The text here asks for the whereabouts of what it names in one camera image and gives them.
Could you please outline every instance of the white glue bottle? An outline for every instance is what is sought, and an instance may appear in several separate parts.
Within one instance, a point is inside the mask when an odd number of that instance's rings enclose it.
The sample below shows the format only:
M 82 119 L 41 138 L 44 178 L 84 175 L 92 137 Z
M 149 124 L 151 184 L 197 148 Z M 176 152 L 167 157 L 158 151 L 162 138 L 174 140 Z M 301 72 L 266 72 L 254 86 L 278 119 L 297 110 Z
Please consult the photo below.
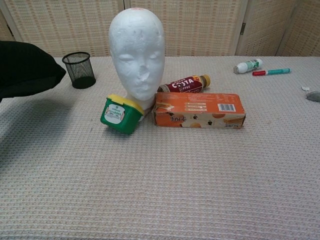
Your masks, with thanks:
M 233 72 L 235 74 L 244 74 L 246 72 L 250 72 L 252 70 L 256 70 L 257 68 L 260 68 L 262 64 L 263 64 L 263 61 L 259 58 L 251 61 L 241 62 L 233 68 Z

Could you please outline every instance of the teal marker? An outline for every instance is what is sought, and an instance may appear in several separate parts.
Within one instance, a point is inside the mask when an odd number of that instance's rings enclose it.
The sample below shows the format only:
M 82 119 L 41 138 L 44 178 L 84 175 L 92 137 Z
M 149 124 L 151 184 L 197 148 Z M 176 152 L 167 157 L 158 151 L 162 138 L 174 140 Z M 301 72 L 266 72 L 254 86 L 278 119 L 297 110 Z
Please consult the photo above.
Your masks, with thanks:
M 275 75 L 275 74 L 289 74 L 291 73 L 291 68 L 284 69 L 273 69 L 273 70 L 265 70 L 265 71 L 254 71 L 252 73 L 253 76 L 264 76 L 264 75 Z

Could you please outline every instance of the cardboard box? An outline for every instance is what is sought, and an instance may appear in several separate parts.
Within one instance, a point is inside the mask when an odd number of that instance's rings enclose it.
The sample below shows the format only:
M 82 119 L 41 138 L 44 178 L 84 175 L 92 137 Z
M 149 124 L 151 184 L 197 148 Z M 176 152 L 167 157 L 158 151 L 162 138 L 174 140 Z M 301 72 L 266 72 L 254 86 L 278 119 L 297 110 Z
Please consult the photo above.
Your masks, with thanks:
M 246 113 L 237 94 L 158 92 L 152 110 L 157 126 L 240 129 Z

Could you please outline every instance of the red cap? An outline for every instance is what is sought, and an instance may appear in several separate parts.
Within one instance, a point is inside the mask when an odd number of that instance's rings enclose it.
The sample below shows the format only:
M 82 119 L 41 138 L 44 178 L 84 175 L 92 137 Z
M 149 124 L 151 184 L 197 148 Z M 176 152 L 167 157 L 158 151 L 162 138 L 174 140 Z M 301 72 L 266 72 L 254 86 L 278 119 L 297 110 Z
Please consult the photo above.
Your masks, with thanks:
M 252 73 L 253 76 L 263 76 L 266 75 L 266 71 L 254 71 Z

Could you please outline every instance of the black bag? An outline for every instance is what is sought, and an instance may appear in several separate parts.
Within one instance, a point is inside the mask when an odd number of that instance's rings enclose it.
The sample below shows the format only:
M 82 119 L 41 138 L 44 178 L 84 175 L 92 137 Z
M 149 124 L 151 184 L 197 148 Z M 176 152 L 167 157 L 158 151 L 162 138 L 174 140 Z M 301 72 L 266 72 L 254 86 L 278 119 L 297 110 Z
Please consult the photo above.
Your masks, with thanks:
M 66 74 L 54 58 L 25 42 L 0 41 L 0 102 L 54 88 Z

